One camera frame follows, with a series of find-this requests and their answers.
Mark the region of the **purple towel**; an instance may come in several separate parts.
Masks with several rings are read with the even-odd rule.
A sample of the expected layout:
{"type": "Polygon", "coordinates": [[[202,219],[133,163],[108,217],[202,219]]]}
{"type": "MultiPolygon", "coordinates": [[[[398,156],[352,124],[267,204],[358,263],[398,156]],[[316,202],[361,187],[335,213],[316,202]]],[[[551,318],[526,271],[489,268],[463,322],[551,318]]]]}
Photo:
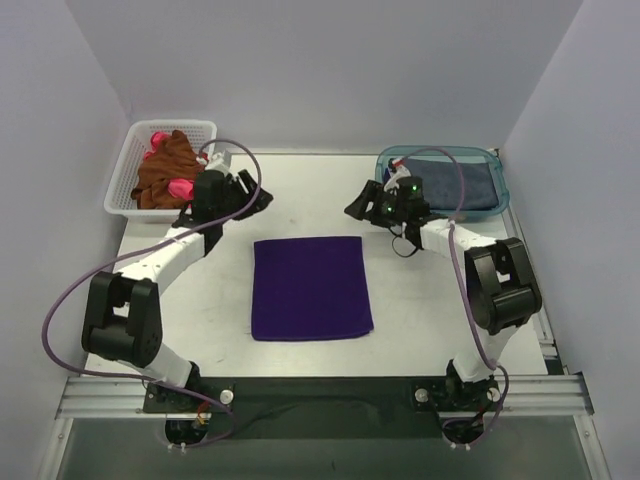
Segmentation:
{"type": "Polygon", "coordinates": [[[254,243],[254,340],[346,340],[373,329],[361,237],[254,243]]]}

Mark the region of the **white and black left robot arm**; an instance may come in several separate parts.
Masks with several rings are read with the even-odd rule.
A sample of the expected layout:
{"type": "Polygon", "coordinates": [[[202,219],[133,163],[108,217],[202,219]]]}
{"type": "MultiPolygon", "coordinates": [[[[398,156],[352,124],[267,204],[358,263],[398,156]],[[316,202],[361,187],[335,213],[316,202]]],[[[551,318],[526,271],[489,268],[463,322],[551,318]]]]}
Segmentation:
{"type": "Polygon", "coordinates": [[[229,220],[265,210],[273,195],[248,171],[199,174],[193,199],[182,207],[157,248],[114,273],[97,273],[89,286],[81,345],[87,353],[126,365],[180,389],[200,386],[199,367],[163,343],[161,296],[192,264],[204,259],[229,220]]]}

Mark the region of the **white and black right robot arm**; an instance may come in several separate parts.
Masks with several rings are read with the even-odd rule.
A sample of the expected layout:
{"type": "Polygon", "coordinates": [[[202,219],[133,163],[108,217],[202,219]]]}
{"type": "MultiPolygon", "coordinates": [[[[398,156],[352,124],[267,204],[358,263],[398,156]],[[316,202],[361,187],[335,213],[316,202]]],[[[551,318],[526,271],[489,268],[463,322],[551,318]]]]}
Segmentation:
{"type": "Polygon", "coordinates": [[[422,180],[413,176],[391,191],[367,181],[344,213],[452,261],[474,347],[454,356],[447,375],[463,386],[490,379],[509,340],[542,307],[523,241],[484,236],[435,213],[423,198],[422,180]]]}

